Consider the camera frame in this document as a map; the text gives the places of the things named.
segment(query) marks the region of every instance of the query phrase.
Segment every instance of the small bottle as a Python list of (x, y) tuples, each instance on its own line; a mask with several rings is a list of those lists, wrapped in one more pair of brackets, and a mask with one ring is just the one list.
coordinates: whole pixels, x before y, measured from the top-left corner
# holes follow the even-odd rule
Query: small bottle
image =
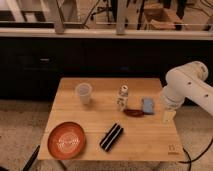
[(117, 99), (119, 111), (124, 111), (127, 108), (128, 94), (128, 87), (126, 85), (123, 85), (119, 90)]

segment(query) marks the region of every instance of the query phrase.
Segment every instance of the plastic cup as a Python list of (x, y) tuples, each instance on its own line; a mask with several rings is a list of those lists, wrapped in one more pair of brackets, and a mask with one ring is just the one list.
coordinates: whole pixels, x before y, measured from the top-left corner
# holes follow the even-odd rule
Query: plastic cup
[(92, 86), (89, 83), (78, 84), (75, 88), (75, 92), (82, 104), (89, 104), (92, 93)]

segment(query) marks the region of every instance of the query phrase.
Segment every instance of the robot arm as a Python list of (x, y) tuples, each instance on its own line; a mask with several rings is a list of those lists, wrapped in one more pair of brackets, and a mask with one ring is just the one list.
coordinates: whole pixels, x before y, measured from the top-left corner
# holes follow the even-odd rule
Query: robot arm
[(198, 61), (168, 71), (167, 85), (161, 92), (165, 106), (178, 109), (187, 97), (213, 115), (213, 87), (204, 82), (207, 77), (208, 68)]

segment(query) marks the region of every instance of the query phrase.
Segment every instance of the orange bowl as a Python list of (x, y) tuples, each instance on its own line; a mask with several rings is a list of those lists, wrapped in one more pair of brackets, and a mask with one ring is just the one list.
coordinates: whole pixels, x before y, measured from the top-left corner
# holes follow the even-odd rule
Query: orange bowl
[(48, 138), (50, 154), (59, 160), (75, 157), (85, 146), (84, 130), (74, 122), (64, 122), (53, 129)]

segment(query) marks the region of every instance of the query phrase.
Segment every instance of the cardboard box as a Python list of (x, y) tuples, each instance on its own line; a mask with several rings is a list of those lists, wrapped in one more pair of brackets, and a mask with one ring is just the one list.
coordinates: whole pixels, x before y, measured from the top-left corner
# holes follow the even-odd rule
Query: cardboard box
[(147, 4), (144, 16), (150, 29), (175, 30), (175, 25), (182, 24), (182, 20), (172, 9), (163, 8), (162, 4)]

